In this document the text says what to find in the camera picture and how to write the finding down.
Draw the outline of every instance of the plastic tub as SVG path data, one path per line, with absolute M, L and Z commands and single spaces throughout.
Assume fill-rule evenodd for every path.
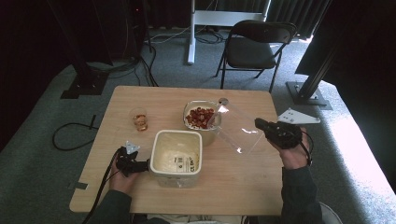
M 191 188 L 202 167 L 202 136 L 197 132 L 162 130 L 154 140 L 150 171 L 162 187 Z

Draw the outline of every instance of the person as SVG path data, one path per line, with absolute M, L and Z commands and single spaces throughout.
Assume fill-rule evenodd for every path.
M 309 149 L 306 129 L 303 131 L 303 144 Z M 317 201 L 317 186 L 315 185 L 308 161 L 303 148 L 298 145 L 290 149 L 281 149 L 271 141 L 270 144 L 279 151 L 283 162 L 281 196 L 283 206 L 280 223 L 324 223 L 320 203 Z M 117 172 L 115 162 L 112 164 L 112 177 L 110 178 L 109 191 L 105 198 L 95 209 L 88 223 L 130 223 L 130 206 L 132 198 L 129 196 L 132 186 L 139 173 L 128 177 L 122 172 Z M 147 224 L 168 224 L 169 222 L 153 217 L 145 220 Z

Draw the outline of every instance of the dark jacket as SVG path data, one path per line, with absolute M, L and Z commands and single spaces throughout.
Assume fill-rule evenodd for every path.
M 283 207 L 281 223 L 323 223 L 315 185 L 308 166 L 296 170 L 282 169 Z M 110 190 L 96 208 L 88 223 L 129 224 L 132 198 L 122 192 Z M 147 224 L 166 224 L 154 218 Z

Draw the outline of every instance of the label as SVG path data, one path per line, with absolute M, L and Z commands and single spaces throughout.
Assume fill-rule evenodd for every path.
M 175 157 L 175 166 L 178 173 L 195 171 L 195 162 L 191 157 Z

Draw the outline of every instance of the hand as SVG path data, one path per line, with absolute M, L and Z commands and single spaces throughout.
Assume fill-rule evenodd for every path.
M 116 166 L 116 160 L 111 165 L 111 178 L 110 178 L 110 189 L 114 189 L 125 194 L 130 194 L 134 181 L 139 176 L 139 173 L 129 174 L 126 177 Z
M 301 128 L 301 131 L 303 132 L 303 144 L 306 149 L 309 150 L 309 143 L 305 134 L 306 128 Z M 279 151 L 279 156 L 280 159 L 282 159 L 285 169 L 294 170 L 305 167 L 308 164 L 305 151 L 300 145 L 297 145 L 297 147 L 294 148 L 282 149 L 270 140 L 268 140 L 268 142 Z

